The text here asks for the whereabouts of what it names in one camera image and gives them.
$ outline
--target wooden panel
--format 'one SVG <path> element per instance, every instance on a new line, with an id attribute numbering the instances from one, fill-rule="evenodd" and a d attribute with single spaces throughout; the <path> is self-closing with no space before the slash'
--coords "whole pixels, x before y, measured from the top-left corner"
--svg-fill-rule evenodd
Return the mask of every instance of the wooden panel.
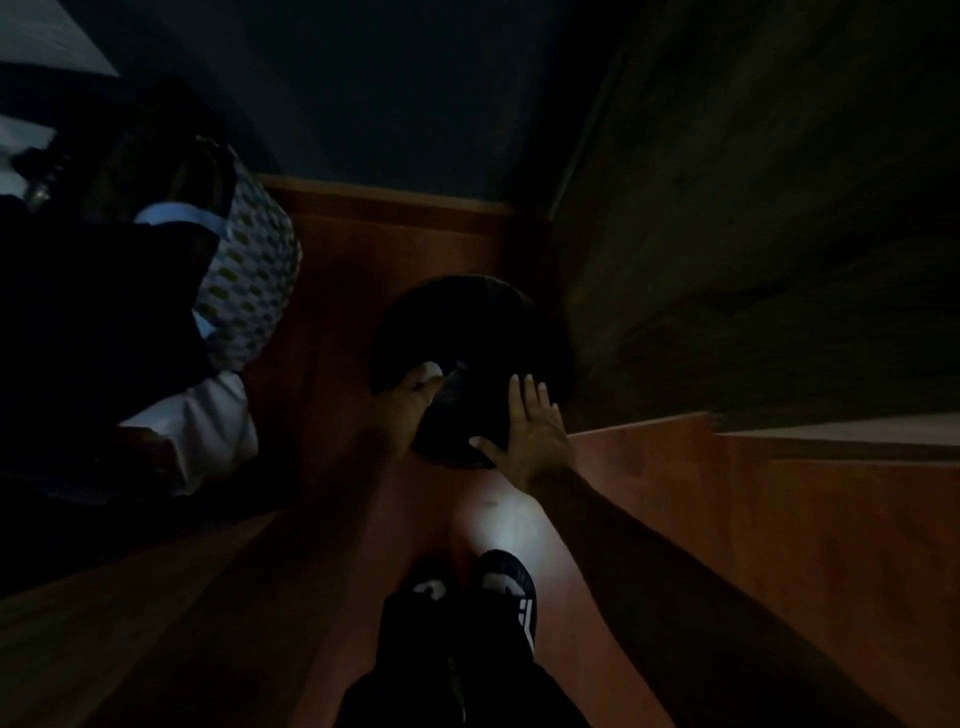
<path id="1" fill-rule="evenodd" d="M 960 471 L 772 460 L 709 418 L 587 433 L 598 491 L 773 610 L 908 725 L 960 716 Z"/>
<path id="2" fill-rule="evenodd" d="M 575 429 L 960 404 L 960 106 L 943 92 L 958 15 L 948 0 L 644 4 L 548 249 Z"/>
<path id="3" fill-rule="evenodd" d="M 271 195 L 292 215 L 481 235 L 545 235 L 549 223 L 501 203 L 426 195 L 357 184 L 260 175 Z"/>

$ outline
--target black sneaker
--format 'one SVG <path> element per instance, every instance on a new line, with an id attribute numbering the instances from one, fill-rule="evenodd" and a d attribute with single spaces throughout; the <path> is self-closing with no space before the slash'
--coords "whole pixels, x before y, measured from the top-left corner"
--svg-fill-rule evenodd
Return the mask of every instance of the black sneaker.
<path id="1" fill-rule="evenodd" d="M 532 655 L 537 638 L 537 589 L 520 560 L 507 551 L 487 551 L 473 566 L 470 587 L 502 594 L 516 602 L 516 618 Z"/>
<path id="2" fill-rule="evenodd" d="M 403 577 L 399 591 L 427 595 L 438 602 L 448 601 L 457 591 L 457 573 L 450 555 L 437 550 L 421 556 Z"/>

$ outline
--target wall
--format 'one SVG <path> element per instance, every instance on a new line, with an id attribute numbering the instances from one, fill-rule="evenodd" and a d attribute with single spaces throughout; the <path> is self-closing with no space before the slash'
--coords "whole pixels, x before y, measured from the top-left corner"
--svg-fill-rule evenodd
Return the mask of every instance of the wall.
<path id="1" fill-rule="evenodd" d="M 125 81 L 177 73 L 261 172 L 547 208 L 622 0 L 63 0 Z"/>
<path id="2" fill-rule="evenodd" d="M 958 9 L 649 3 L 554 219 L 576 428 L 955 409 Z"/>

